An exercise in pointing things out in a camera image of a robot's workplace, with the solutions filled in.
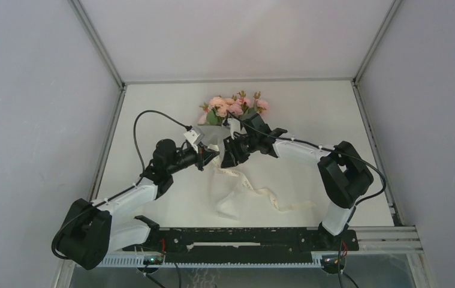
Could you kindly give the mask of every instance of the green leaf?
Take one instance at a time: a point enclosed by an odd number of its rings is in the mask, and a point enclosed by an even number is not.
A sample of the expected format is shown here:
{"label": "green leaf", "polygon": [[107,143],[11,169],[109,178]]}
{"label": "green leaf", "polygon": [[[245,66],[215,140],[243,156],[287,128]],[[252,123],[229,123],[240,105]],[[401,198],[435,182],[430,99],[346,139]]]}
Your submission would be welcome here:
{"label": "green leaf", "polygon": [[208,115],[206,115],[206,121],[211,124],[211,125],[216,125],[216,123],[218,122],[217,118],[216,118],[216,115],[215,115],[215,111],[211,110]]}

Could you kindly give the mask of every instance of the flower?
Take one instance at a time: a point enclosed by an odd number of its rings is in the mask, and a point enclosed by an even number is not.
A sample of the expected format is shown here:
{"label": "flower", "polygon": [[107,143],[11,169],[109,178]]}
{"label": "flower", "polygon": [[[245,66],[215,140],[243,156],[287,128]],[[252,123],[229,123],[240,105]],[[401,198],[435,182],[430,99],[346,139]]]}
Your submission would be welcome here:
{"label": "flower", "polygon": [[207,115],[208,115],[208,113],[202,114],[202,116],[199,118],[199,120],[197,120],[197,124],[199,124],[199,125],[206,124],[206,116]]}
{"label": "flower", "polygon": [[236,100],[236,104],[240,105],[243,107],[243,104],[246,103],[247,106],[250,106],[250,104],[252,103],[252,100],[246,98],[246,97],[243,97],[243,98],[239,98],[238,100]]}
{"label": "flower", "polygon": [[220,117],[226,117],[227,116],[227,109],[229,109],[229,105],[223,104],[220,106],[216,107],[216,115]]}
{"label": "flower", "polygon": [[232,104],[231,106],[229,106],[229,112],[231,112],[232,114],[236,115],[236,116],[240,116],[240,115],[243,115],[243,109],[242,107],[235,103],[235,104]]}
{"label": "flower", "polygon": [[213,97],[213,99],[210,100],[209,107],[218,107],[225,104],[225,99],[223,99],[221,96],[217,96]]}
{"label": "flower", "polygon": [[270,105],[266,102],[266,100],[257,99],[255,105],[257,106],[257,113],[261,115],[266,114],[266,112],[270,109]]}

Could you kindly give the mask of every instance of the flower bouquet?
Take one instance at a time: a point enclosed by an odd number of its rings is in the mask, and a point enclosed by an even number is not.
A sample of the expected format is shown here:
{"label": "flower bouquet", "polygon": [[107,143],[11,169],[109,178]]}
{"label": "flower bouquet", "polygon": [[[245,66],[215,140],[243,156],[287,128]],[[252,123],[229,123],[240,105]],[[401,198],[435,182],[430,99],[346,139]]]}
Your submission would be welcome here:
{"label": "flower bouquet", "polygon": [[254,93],[254,100],[246,96],[245,91],[240,91],[231,98],[222,96],[213,97],[209,103],[204,102],[199,106],[204,114],[199,118],[199,125],[222,125],[223,121],[229,118],[229,113],[236,116],[257,112],[264,115],[268,109],[268,102],[261,99],[261,92]]}

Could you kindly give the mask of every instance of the gray wall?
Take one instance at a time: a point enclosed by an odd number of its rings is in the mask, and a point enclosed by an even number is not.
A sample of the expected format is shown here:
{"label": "gray wall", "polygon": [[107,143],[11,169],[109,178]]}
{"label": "gray wall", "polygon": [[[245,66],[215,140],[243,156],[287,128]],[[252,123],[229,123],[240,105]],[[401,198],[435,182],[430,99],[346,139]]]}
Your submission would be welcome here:
{"label": "gray wall", "polygon": [[117,87],[65,0],[0,1],[0,287],[49,287]]}
{"label": "gray wall", "polygon": [[361,93],[404,220],[455,287],[455,1],[404,1]]}

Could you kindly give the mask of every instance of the white panel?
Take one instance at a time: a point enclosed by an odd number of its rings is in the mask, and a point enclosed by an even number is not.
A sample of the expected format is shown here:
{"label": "white panel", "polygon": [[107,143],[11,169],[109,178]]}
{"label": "white panel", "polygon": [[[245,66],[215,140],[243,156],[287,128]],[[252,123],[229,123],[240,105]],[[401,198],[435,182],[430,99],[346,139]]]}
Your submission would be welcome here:
{"label": "white panel", "polygon": [[0,1],[0,287],[50,287],[117,90],[67,1]]}
{"label": "white panel", "polygon": [[404,1],[361,93],[406,224],[455,287],[455,2]]}
{"label": "white panel", "polygon": [[83,0],[124,81],[354,77],[392,0]]}
{"label": "white panel", "polygon": [[[112,196],[130,186],[141,171],[132,139],[132,125],[140,112],[156,109],[185,124],[193,124],[201,115],[200,103],[214,95],[231,95],[241,89],[248,93],[260,90],[268,99],[271,111],[264,119],[270,127],[288,129],[296,138],[315,143],[350,141],[361,157],[373,163],[349,81],[129,85],[98,197]],[[152,158],[157,141],[171,138],[182,143],[183,132],[182,127],[162,116],[143,115],[137,135],[146,163]],[[257,153],[237,169],[245,173],[254,188],[271,189],[282,206],[304,200],[312,200],[318,206],[281,213],[268,199],[253,195],[247,199],[240,221],[220,218],[210,204],[212,171],[209,167],[204,172],[189,167],[174,175],[174,184],[163,197],[144,204],[134,215],[145,215],[162,227],[317,226],[325,217],[329,198],[316,167]],[[376,178],[367,194],[380,188]],[[360,205],[352,224],[392,226],[386,198],[379,196]]]}

